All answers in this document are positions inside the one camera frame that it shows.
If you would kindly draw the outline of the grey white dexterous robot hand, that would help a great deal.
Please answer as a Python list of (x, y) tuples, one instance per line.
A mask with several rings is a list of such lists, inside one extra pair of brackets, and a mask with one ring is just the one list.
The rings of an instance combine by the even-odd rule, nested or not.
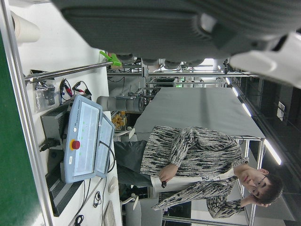
[(301, 86), (298, 0), (55, 0), (92, 47), (120, 59), (164, 59), (175, 68), (205, 58)]

